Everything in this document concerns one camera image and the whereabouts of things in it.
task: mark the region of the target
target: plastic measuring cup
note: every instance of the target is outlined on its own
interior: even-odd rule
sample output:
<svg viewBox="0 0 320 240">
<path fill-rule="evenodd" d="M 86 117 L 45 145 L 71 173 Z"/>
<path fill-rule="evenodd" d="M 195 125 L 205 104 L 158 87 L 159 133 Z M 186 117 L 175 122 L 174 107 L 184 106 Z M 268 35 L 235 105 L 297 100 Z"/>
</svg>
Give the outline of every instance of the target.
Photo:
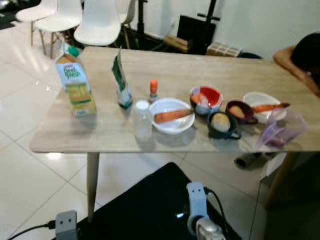
<svg viewBox="0 0 320 240">
<path fill-rule="evenodd" d="M 306 121 L 299 113 L 284 108 L 276 108 L 271 112 L 256 147 L 260 148 L 265 144 L 283 148 L 298 135 L 305 132 L 307 127 Z"/>
</svg>

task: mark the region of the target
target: person's arm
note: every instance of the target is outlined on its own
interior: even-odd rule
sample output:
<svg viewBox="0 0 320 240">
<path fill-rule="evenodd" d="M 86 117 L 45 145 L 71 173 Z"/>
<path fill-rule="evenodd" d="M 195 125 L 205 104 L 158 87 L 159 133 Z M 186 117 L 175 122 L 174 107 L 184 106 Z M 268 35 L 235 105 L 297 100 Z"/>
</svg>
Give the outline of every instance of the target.
<svg viewBox="0 0 320 240">
<path fill-rule="evenodd" d="M 284 69 L 288 70 L 294 76 L 296 76 L 301 82 L 303 82 L 312 92 L 318 97 L 320 96 L 320 88 L 315 81 L 308 75 L 308 73 L 301 68 L 297 67 L 291 60 L 291 55 L 296 46 L 290 46 L 288 48 L 278 51 L 273 55 L 274 61 Z"/>
</svg>

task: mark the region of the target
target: dark hair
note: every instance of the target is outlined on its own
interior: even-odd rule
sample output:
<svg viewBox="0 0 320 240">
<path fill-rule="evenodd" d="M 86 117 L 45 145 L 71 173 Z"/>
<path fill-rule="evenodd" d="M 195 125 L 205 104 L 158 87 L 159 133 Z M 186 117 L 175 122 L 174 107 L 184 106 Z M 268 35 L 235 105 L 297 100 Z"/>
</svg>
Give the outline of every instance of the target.
<svg viewBox="0 0 320 240">
<path fill-rule="evenodd" d="M 310 72 L 314 81 L 320 84 L 320 32 L 304 37 L 294 48 L 292 62 Z"/>
</svg>

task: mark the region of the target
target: carrot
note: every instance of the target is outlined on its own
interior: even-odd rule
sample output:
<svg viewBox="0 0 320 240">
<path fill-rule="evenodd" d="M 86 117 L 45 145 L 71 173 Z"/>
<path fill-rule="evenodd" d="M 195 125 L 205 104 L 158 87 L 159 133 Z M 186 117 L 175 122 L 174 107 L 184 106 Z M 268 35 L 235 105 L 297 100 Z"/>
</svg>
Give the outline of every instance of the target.
<svg viewBox="0 0 320 240">
<path fill-rule="evenodd" d="M 258 105 L 258 106 L 252 106 L 251 108 L 255 113 L 261 113 L 265 111 L 271 111 L 273 109 L 278 108 L 287 108 L 290 106 L 290 103 L 280 103 L 280 104 L 265 104 L 265 105 Z"/>
<path fill-rule="evenodd" d="M 183 118 L 192 114 L 194 111 L 192 109 L 182 109 L 177 111 L 168 111 L 168 112 L 161 112 L 154 115 L 154 121 L 157 124 L 162 124 L 166 122 L 170 122 L 176 119 Z"/>
</svg>

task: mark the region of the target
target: wooden tabletop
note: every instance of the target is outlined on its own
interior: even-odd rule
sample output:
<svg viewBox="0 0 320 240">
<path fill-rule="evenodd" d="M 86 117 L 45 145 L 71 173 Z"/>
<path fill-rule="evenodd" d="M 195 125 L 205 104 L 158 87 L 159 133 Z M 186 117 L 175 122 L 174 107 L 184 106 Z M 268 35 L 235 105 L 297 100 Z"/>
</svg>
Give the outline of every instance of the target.
<svg viewBox="0 0 320 240">
<path fill-rule="evenodd" d="M 86 47 L 81 59 L 90 81 L 97 114 L 75 118 L 66 94 L 61 91 L 38 127 L 30 148 L 48 153 L 128 152 L 269 152 L 255 145 L 264 125 L 240 127 L 242 139 L 208 138 L 206 119 L 196 116 L 193 127 L 179 135 L 153 129 L 152 140 L 138 142 L 133 133 L 133 114 L 117 103 L 111 71 L 118 49 Z M 148 99 L 149 81 L 158 79 L 158 96 L 189 103 L 195 86 L 212 86 L 223 93 L 225 103 L 242 100 L 252 91 L 291 103 L 308 124 L 307 132 L 281 151 L 320 151 L 320 111 L 317 97 L 273 62 L 232 57 L 197 56 L 151 51 L 121 51 L 122 65 L 134 101 Z"/>
</svg>

